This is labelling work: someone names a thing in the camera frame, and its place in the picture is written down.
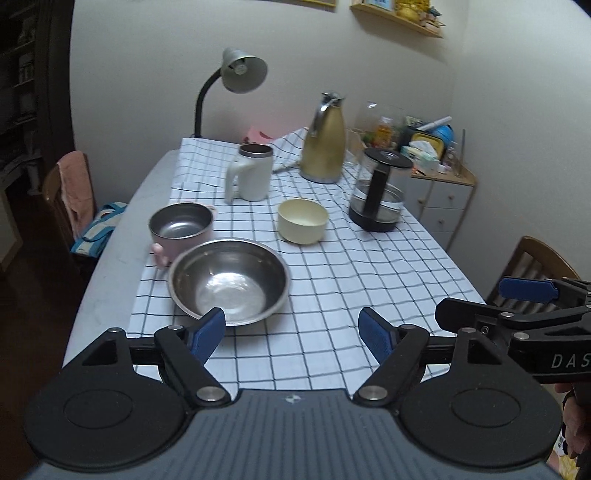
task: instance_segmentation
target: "blue finger pad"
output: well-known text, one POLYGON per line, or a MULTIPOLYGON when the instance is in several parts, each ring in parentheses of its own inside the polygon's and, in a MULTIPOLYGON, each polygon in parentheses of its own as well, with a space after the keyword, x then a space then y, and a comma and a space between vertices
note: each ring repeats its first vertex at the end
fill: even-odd
POLYGON ((506 299, 549 303, 558 298, 558 290, 550 280, 527 278, 503 278, 499 282, 499 294, 506 299))
POLYGON ((359 313, 359 336, 380 364, 394 351, 390 332, 363 310, 359 313))
POLYGON ((204 325, 193 335, 190 350, 193 356, 202 364, 207 362, 226 333, 226 316, 223 311, 216 310, 211 318, 206 318, 211 312, 202 317, 201 320, 205 320, 204 325))

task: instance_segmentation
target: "lamp shade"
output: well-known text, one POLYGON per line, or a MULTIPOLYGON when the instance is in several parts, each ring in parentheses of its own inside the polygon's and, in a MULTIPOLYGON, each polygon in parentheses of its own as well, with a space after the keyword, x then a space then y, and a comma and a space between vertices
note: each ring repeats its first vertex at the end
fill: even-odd
POLYGON ((267 64, 242 50, 226 48, 220 72, 224 87, 233 93, 248 93, 265 81, 267 64))

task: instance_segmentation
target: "text das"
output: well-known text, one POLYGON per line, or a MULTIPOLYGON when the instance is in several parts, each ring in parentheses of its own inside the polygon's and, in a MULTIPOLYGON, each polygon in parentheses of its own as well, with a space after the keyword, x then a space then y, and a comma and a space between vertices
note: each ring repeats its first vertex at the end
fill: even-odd
POLYGON ((586 368, 591 365, 591 353, 584 354, 582 359, 579 358, 579 361, 574 353, 571 356, 557 353, 552 360, 552 368, 560 368, 565 361, 566 364, 563 368, 586 368))

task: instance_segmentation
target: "blue container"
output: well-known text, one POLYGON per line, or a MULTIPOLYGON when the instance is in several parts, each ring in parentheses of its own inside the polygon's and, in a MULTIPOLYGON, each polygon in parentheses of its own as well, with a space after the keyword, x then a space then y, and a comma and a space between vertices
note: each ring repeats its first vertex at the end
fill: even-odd
POLYGON ((451 128, 449 125, 437 127, 435 130, 430 131, 429 134, 434 137, 441 138, 445 148, 449 147, 454 139, 453 128, 451 128))

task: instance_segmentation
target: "checkered tablecloth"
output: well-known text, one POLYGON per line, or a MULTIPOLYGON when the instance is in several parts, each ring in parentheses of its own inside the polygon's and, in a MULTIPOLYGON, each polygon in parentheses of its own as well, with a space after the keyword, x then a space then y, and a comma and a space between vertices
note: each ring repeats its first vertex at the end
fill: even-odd
MULTIPOLYGON (((299 157, 305 130, 273 143, 276 165, 299 157)), ((225 170, 237 145, 184 139, 170 203, 196 201, 218 209, 218 238, 256 240, 290 266, 290 296, 280 313, 242 327, 229 327, 206 368, 234 396, 238 388, 319 389, 345 387, 353 393, 377 367, 359 338, 361 308, 373 307, 393 325, 414 323, 437 335, 436 304, 450 296, 482 301, 470 282, 431 235, 408 212, 396 230, 368 233, 348 217, 355 171, 346 167, 338 184, 303 179, 297 168, 274 174, 261 202, 224 202, 225 170), (290 197, 320 202, 330 216, 324 240, 301 247, 275 231, 277 208, 290 197)), ((151 335, 172 323, 193 320, 172 301, 167 271, 148 256, 129 322, 128 335, 151 335)), ((426 376, 447 365, 429 367, 426 376)), ((154 367, 138 372, 159 378, 154 367)))

